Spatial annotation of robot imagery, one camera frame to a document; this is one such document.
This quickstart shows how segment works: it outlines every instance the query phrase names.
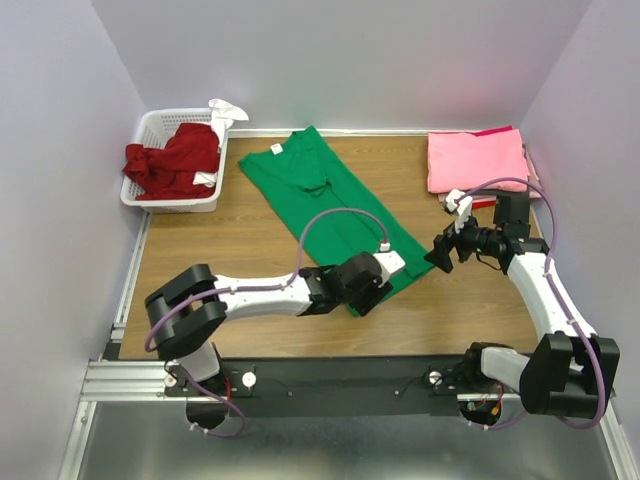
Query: black base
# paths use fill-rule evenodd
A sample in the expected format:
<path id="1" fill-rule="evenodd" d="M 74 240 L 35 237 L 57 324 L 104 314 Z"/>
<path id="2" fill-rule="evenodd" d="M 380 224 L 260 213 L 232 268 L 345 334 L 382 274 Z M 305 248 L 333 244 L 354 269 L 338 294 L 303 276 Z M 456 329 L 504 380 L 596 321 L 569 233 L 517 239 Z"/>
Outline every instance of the black base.
<path id="1" fill-rule="evenodd" d="M 256 358 L 224 359 L 223 366 L 225 371 L 238 372 L 240 378 L 242 372 L 255 372 L 257 382 L 251 396 L 237 392 L 232 396 L 249 417 L 457 416 L 457 394 L 485 394 L 493 387 L 491 382 L 473 388 L 431 385 L 431 371 L 446 372 L 462 359 L 461 355 Z M 232 378 L 236 388 L 242 385 L 239 377 Z M 199 395 L 191 388 L 172 393 Z"/>

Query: white cloth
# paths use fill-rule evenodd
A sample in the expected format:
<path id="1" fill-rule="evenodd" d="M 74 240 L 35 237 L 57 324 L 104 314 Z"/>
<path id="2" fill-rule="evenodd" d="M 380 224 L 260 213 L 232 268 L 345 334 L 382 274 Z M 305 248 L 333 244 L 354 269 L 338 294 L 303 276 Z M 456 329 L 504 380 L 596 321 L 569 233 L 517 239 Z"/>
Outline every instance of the white cloth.
<path id="1" fill-rule="evenodd" d="M 209 108 L 211 109 L 211 130 L 218 136 L 220 147 L 224 144 L 227 130 L 231 128 L 234 121 L 249 120 L 247 112 L 219 98 L 209 100 Z"/>
<path id="2" fill-rule="evenodd" d="M 209 188 L 213 188 L 218 181 L 218 172 L 216 173 L 207 173 L 207 172 L 196 172 L 193 176 L 193 184 L 194 185 L 204 185 Z"/>
<path id="3" fill-rule="evenodd" d="M 240 107 L 236 107 L 219 98 L 209 100 L 209 108 L 211 109 L 211 130 L 218 136 L 218 149 L 220 149 L 227 138 L 227 130 L 231 128 L 233 122 L 236 120 L 249 120 L 249 115 Z M 193 176 L 194 185 L 206 185 L 209 188 L 213 188 L 217 181 L 218 172 L 196 172 Z"/>

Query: metal floor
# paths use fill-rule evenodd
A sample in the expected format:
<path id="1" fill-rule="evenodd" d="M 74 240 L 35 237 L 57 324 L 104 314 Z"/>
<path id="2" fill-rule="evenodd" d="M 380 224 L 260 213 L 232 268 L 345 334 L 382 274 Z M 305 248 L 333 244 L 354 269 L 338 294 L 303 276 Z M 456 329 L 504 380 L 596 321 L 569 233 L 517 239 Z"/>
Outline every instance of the metal floor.
<path id="1" fill-rule="evenodd" d="M 225 440 L 190 432 L 184 404 L 127 402 L 98 404 L 91 430 L 87 480 L 616 478 L 600 429 L 548 417 L 494 432 L 427 415 L 255 419 Z"/>

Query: red cloth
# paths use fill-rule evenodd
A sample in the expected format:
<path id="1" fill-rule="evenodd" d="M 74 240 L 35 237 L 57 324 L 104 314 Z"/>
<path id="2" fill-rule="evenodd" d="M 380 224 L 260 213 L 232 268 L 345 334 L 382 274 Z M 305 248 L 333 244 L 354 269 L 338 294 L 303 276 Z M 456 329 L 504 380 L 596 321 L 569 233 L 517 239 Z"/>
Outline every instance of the red cloth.
<path id="1" fill-rule="evenodd" d="M 220 166 L 218 136 L 211 126 L 183 123 L 164 149 L 127 145 L 127 165 L 122 170 L 145 193 L 137 200 L 178 200 L 210 197 L 215 191 L 194 185 L 195 172 L 215 173 Z"/>
<path id="2" fill-rule="evenodd" d="M 485 135 L 493 135 L 494 133 L 502 133 L 513 130 L 511 125 L 507 125 L 506 127 L 492 128 L 491 130 L 483 130 L 482 132 L 471 132 L 471 135 L 475 135 L 476 137 L 484 137 Z"/>

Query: white connector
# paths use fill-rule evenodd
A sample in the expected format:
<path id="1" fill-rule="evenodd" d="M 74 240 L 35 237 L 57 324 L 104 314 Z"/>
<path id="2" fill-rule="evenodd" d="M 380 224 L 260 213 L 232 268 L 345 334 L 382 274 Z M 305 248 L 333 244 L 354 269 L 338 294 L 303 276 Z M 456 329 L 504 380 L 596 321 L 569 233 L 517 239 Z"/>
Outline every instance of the white connector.
<path id="1" fill-rule="evenodd" d="M 460 230 L 462 230 L 462 227 L 464 227 L 464 224 L 471 216 L 473 199 L 471 197 L 462 198 L 464 195 L 464 192 L 453 189 L 449 192 L 447 198 L 444 199 L 444 210 L 449 215 L 456 214 L 458 216 L 454 221 L 456 233 L 459 233 Z"/>
<path id="2" fill-rule="evenodd" d="M 373 256 L 382 267 L 382 283 L 380 286 L 387 283 L 396 273 L 401 272 L 406 265 L 402 257 L 398 255 L 398 252 L 393 250 L 385 253 L 374 253 Z"/>

